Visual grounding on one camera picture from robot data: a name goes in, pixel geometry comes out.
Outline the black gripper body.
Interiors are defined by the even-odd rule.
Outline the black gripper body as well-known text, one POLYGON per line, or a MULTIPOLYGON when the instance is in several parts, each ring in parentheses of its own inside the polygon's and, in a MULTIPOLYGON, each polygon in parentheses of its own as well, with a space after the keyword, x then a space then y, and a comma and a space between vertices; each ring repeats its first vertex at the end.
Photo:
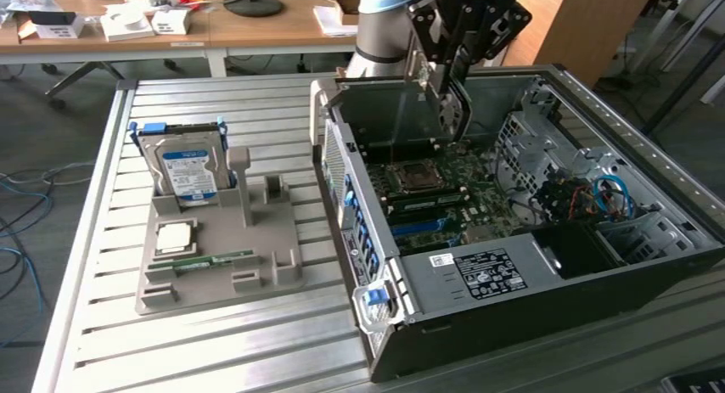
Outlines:
POLYGON ((519 32, 517 0, 435 0, 441 19, 441 62, 465 48, 474 64, 494 59, 519 32))

